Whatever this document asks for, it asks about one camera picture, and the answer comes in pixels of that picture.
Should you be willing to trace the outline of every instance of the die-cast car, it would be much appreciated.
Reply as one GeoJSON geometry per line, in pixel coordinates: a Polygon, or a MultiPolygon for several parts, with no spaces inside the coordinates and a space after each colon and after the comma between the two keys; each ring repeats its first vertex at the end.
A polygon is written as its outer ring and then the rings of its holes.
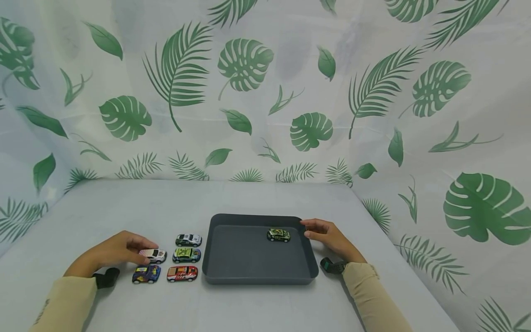
{"type": "Polygon", "coordinates": [[[288,242],[291,239],[291,235],[288,231],[279,228],[270,228],[267,232],[267,238],[269,241],[284,241],[288,242]]]}
{"type": "Polygon", "coordinates": [[[203,242],[203,238],[195,234],[180,234],[175,239],[177,246],[192,246],[194,248],[200,246],[201,242],[203,242]]]}
{"type": "Polygon", "coordinates": [[[146,256],[152,263],[161,264],[168,257],[168,253],[165,250],[159,249],[144,249],[140,250],[139,254],[146,256]]]}
{"type": "Polygon", "coordinates": [[[201,251],[199,249],[192,248],[177,248],[173,253],[173,262],[198,262],[201,259],[201,251]]]}
{"type": "Polygon", "coordinates": [[[168,269],[167,279],[169,282],[188,280],[194,281],[198,277],[198,269],[195,266],[172,266],[168,269]]]}
{"type": "Polygon", "coordinates": [[[152,284],[159,279],[160,266],[158,265],[140,265],[133,274],[133,284],[148,283],[152,284]]]}

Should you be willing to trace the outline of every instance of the gray tray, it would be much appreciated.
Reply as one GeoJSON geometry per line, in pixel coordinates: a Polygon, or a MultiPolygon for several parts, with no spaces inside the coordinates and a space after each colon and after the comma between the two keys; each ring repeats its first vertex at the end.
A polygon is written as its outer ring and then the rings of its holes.
{"type": "Polygon", "coordinates": [[[297,217],[217,214],[210,221],[203,275],[209,284],[307,285],[319,274],[297,217]],[[271,242],[269,228],[289,242],[271,242]]]}

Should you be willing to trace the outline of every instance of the beige sleeve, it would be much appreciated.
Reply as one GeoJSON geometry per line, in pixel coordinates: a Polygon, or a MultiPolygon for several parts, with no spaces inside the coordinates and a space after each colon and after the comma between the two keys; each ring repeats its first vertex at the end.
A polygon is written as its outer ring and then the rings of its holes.
{"type": "Polygon", "coordinates": [[[343,272],[343,279],[356,302],[367,332],[412,332],[400,309],[380,283],[372,265],[349,263],[343,272]]]}
{"type": "Polygon", "coordinates": [[[78,332],[96,296],[96,279],[63,277],[54,282],[30,332],[78,332]]]}

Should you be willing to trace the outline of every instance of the red toy car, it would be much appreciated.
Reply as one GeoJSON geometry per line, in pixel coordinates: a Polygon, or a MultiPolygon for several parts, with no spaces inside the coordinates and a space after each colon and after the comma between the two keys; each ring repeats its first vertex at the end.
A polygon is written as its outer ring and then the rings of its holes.
{"type": "Polygon", "coordinates": [[[198,269],[195,266],[172,266],[168,269],[167,279],[169,282],[188,280],[194,281],[198,277],[198,269]]]}

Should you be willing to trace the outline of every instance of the white toy car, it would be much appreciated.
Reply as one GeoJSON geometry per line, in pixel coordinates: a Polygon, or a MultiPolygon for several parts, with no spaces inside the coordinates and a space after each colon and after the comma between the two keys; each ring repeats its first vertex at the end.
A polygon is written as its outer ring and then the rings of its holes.
{"type": "Polygon", "coordinates": [[[175,240],[177,246],[192,246],[198,247],[203,242],[203,238],[195,234],[180,234],[175,240]]]}
{"type": "Polygon", "coordinates": [[[168,257],[168,253],[165,250],[159,249],[144,249],[140,250],[140,255],[146,256],[152,263],[161,264],[168,257]]]}

